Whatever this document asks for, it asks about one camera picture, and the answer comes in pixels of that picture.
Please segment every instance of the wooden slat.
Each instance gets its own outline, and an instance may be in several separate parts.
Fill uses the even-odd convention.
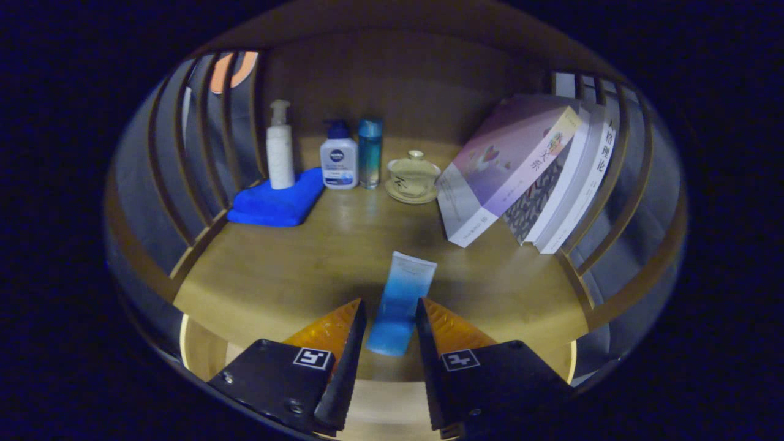
[[[256,66],[253,68],[250,80],[250,133],[252,136],[253,146],[256,150],[256,166],[259,167],[259,174],[263,179],[267,179],[267,164],[266,155],[267,149],[265,148],[266,137],[261,133],[261,127],[264,127],[261,121],[263,112],[259,108],[260,88],[261,88],[261,64],[262,56],[260,54],[256,58]]]
[[[223,226],[226,225],[228,219],[226,218],[227,211],[223,210],[212,219],[210,226],[205,228],[204,230],[199,233],[198,237],[193,246],[188,247],[185,250],[185,253],[180,257],[180,260],[174,265],[174,269],[169,274],[174,282],[179,286],[183,280],[185,280],[185,276],[188,275],[188,272],[193,268],[196,260],[201,256],[201,253],[204,253],[204,250],[207,249],[207,246],[212,242],[215,236],[220,233],[220,230],[223,229]]]
[[[191,65],[188,66],[188,70],[183,77],[183,81],[177,88],[174,124],[172,126],[174,127],[174,147],[177,153],[177,166],[180,169],[180,176],[183,178],[183,182],[185,183],[185,191],[191,198],[191,202],[196,207],[196,213],[198,214],[199,219],[201,219],[201,222],[205,227],[208,227],[211,223],[209,208],[207,207],[205,200],[199,194],[196,185],[196,178],[191,172],[191,168],[187,164],[185,140],[183,136],[183,98],[185,97],[185,89],[187,88],[188,79],[191,78],[191,74],[196,68],[198,61],[198,58],[195,58],[193,61],[191,61]]]
[[[185,221],[183,220],[182,216],[180,216],[180,212],[177,211],[177,208],[174,205],[174,201],[172,200],[172,196],[169,194],[169,190],[166,187],[165,181],[163,180],[161,163],[158,159],[158,142],[155,139],[158,109],[161,107],[163,93],[166,90],[166,86],[169,84],[169,80],[171,80],[171,78],[171,75],[166,76],[166,78],[163,80],[163,83],[161,84],[161,87],[158,89],[158,92],[155,94],[155,99],[152,102],[150,122],[147,125],[147,157],[149,158],[150,171],[152,173],[155,191],[158,193],[158,198],[161,201],[161,205],[163,205],[163,210],[166,212],[169,220],[174,225],[174,229],[177,231],[177,234],[180,235],[185,243],[190,246],[193,245],[194,239],[190,234],[188,234]]]
[[[234,145],[234,134],[231,132],[231,76],[234,65],[237,63],[238,53],[232,53],[229,59],[226,75],[223,77],[223,95],[221,96],[221,121],[223,122],[223,151],[226,153],[226,163],[229,167],[231,180],[237,192],[242,190],[242,175],[240,162],[237,157],[237,146]]]
[[[667,228],[664,239],[659,244],[653,257],[616,295],[597,306],[586,321],[591,331],[598,329],[620,316],[627,309],[640,301],[661,279],[667,268],[676,260],[681,251],[687,230],[688,201],[686,187],[681,181],[681,193],[673,215],[673,221]]]
[[[590,296],[590,290],[585,284],[583,277],[577,274],[577,268],[572,263],[572,259],[563,250],[558,250],[555,253],[556,258],[561,263],[564,269],[564,274],[572,284],[572,289],[580,301],[580,306],[583,308],[583,313],[588,314],[593,309],[593,298]]]
[[[648,186],[648,180],[651,177],[651,170],[653,169],[653,127],[648,106],[641,104],[640,108],[642,109],[642,118],[645,126],[645,145],[640,174],[637,177],[637,182],[634,184],[632,194],[623,205],[621,213],[612,225],[610,232],[602,239],[596,249],[593,250],[580,267],[577,268],[577,274],[579,275],[584,275],[602,256],[604,256],[605,253],[607,253],[610,247],[618,241],[623,230],[625,230],[631,222],[632,216],[634,216],[634,213],[637,211],[637,207],[640,206],[645,188]]]
[[[596,104],[607,105],[607,91],[604,90],[604,81],[601,78],[593,77],[593,87],[596,90]]]
[[[136,276],[166,301],[174,301],[179,285],[174,283],[163,269],[147,253],[125,218],[117,188],[117,170],[114,163],[109,168],[106,189],[103,194],[103,214],[109,223],[113,238],[120,253],[131,264]]]
[[[209,102],[210,94],[209,82],[210,78],[212,77],[212,72],[215,70],[215,64],[218,62],[219,55],[219,53],[212,55],[212,58],[207,64],[204,82],[201,84],[201,90],[199,90],[198,95],[198,119],[199,133],[201,135],[201,153],[204,156],[210,188],[212,189],[212,193],[215,195],[215,198],[218,200],[220,206],[224,209],[227,209],[229,206],[229,198],[226,196],[226,189],[223,188],[223,185],[220,183],[218,169],[215,166],[215,155],[212,153],[212,143],[209,140],[209,120],[207,114],[207,103]]]
[[[607,204],[607,201],[610,199],[610,194],[612,193],[613,188],[615,188],[615,184],[618,183],[618,178],[621,176],[621,169],[623,168],[623,162],[626,160],[626,149],[629,145],[629,108],[626,105],[623,88],[621,88],[621,86],[616,86],[616,90],[618,90],[618,104],[621,121],[618,134],[615,138],[616,145],[612,152],[612,158],[610,158],[610,166],[607,168],[607,174],[604,175],[604,182],[602,182],[599,190],[593,197],[590,207],[583,215],[583,218],[580,219],[577,227],[575,227],[574,231],[572,231],[567,238],[566,243],[561,247],[566,254],[570,254],[575,249],[577,244],[583,240],[583,237],[585,237],[588,230],[593,226],[593,223],[596,222],[596,219],[598,219],[599,213],[601,213],[604,206]]]
[[[575,74],[575,98],[578,100],[585,100],[586,97],[586,83],[581,74]]]

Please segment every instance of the white book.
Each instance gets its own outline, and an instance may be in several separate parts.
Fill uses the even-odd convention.
[[[615,129],[612,127],[612,120],[601,106],[584,105],[590,109],[591,113],[586,161],[580,164],[573,181],[574,185],[569,188],[568,194],[562,202],[561,208],[566,212],[563,221],[559,224],[548,225],[539,239],[534,242],[536,249],[542,254],[555,253],[575,229],[596,195],[610,163],[610,156],[615,145]]]
[[[564,197],[566,196],[570,185],[574,181],[580,161],[583,160],[590,129],[590,113],[584,107],[580,106],[578,115],[583,123],[577,128],[575,136],[572,138],[572,145],[569,147],[568,156],[564,162],[564,169],[561,171],[561,175],[558,177],[553,192],[547,199],[547,203],[536,219],[534,226],[531,227],[531,231],[525,236],[525,242],[535,242],[545,228],[547,228],[547,225],[550,224],[554,214],[558,211],[558,208],[564,201]]]

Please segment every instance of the pump dispenser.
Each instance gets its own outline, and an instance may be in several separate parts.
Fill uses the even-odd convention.
[[[267,168],[270,186],[282,190],[294,185],[294,157],[292,153],[292,127],[286,124],[285,100],[275,100],[272,108],[272,125],[267,128]]]

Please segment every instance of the purple book cover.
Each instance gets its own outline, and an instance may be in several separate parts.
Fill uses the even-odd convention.
[[[518,170],[529,160],[543,138],[553,138],[550,141],[553,158],[571,139],[565,139],[561,133],[550,133],[550,128],[567,108],[553,100],[515,97],[500,104],[481,125],[452,163],[482,206],[500,215],[508,206],[487,206],[488,202],[514,174],[528,173],[533,181],[544,172],[552,158],[546,163],[540,162],[539,167],[534,162],[529,170]]]

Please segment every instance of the folded towel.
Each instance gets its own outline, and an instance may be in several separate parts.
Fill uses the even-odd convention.
[[[228,220],[239,224],[294,227],[305,221],[322,190],[321,167],[296,176],[294,185],[283,190],[273,190],[270,181],[266,181],[237,194]]]

